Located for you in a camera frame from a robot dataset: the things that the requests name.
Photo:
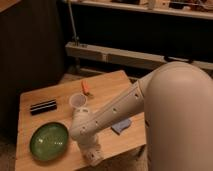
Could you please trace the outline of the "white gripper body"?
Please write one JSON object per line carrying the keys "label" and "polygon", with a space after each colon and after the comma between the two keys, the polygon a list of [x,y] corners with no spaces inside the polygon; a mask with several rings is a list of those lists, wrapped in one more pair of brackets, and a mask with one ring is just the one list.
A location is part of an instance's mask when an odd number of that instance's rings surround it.
{"label": "white gripper body", "polygon": [[81,140],[78,146],[90,166],[96,166],[103,161],[103,152],[97,135]]}

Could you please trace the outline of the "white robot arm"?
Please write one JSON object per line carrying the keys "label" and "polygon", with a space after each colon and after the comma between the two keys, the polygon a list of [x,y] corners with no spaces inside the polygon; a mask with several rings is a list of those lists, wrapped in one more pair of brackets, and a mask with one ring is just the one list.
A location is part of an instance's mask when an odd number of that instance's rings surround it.
{"label": "white robot arm", "polygon": [[213,171],[213,78],[170,62],[138,79],[97,112],[73,117],[80,147],[103,129],[143,113],[149,171]]}

